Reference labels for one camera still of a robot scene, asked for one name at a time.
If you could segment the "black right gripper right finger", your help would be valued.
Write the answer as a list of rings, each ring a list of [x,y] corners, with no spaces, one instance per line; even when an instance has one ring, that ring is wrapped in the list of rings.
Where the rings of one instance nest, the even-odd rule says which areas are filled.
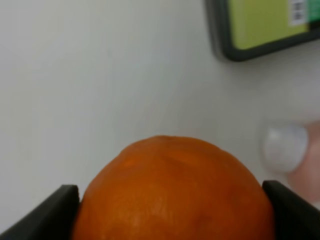
[[[262,188],[270,200],[277,240],[320,240],[320,211],[276,180]]]

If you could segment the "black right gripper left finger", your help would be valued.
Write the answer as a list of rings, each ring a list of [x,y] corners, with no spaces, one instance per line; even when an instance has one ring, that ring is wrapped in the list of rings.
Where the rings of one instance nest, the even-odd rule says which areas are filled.
[[[2,240],[69,240],[80,205],[77,185],[62,185],[0,234]]]

